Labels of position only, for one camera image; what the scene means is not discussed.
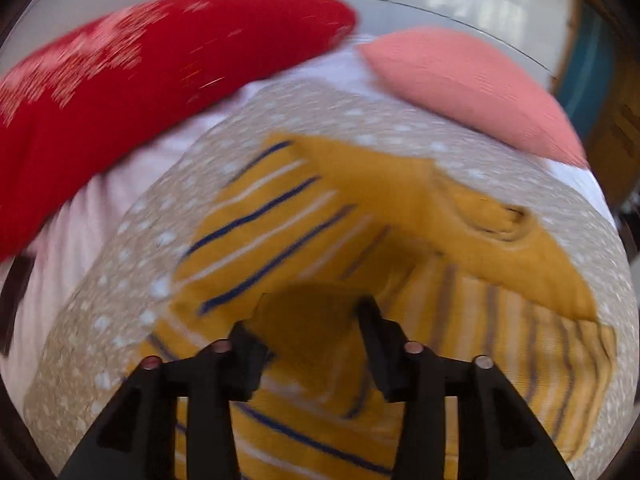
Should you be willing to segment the yellow striped knit sweater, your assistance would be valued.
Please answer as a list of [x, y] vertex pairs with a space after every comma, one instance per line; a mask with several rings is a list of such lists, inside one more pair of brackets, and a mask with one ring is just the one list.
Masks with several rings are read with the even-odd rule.
[[278, 132], [219, 192], [142, 356], [194, 356], [247, 320], [270, 361], [231, 409], [247, 479], [386, 479], [402, 408], [373, 385], [350, 303], [440, 356], [493, 359], [566, 460], [587, 446], [615, 333], [527, 209], [428, 159]]

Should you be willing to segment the beige heart pattern quilt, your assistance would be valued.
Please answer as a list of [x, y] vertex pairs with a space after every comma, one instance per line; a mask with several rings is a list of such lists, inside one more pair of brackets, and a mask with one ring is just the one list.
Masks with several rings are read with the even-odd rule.
[[172, 277], [210, 205], [278, 132], [428, 159], [450, 179], [537, 218], [588, 285], [598, 322], [615, 333], [616, 367], [596, 423], [584, 452], [567, 460], [576, 478], [599, 477], [637, 415], [638, 313], [614, 228], [579, 193], [512, 148], [425, 110], [316, 80], [260, 90], [129, 209], [58, 317], [26, 394], [26, 426], [51, 468], [63, 468], [142, 358], [140, 344], [174, 299]]

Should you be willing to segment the wooden door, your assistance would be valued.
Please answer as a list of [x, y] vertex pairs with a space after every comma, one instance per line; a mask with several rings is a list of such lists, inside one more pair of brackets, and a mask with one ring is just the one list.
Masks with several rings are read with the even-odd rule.
[[611, 209], [639, 183], [639, 61], [615, 65], [610, 91], [587, 141], [587, 156]]

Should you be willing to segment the red embroidered pillow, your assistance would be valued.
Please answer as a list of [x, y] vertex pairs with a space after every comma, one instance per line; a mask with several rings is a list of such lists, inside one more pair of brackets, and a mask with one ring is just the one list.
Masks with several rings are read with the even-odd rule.
[[154, 0], [76, 28], [1, 81], [1, 255], [96, 174], [355, 27], [340, 0]]

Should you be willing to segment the pink knit pillow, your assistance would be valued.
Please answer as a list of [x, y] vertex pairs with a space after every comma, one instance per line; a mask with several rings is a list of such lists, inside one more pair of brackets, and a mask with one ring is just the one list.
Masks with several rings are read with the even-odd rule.
[[582, 142], [559, 102], [487, 41], [420, 27], [360, 44], [383, 87], [529, 155], [587, 169]]

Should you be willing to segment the teal curtain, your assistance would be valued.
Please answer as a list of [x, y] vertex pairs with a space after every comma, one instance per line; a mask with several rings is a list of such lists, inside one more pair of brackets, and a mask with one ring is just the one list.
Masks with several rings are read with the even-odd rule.
[[574, 46], [556, 99], [586, 143], [602, 112], [613, 80], [618, 41], [610, 23], [582, 2]]

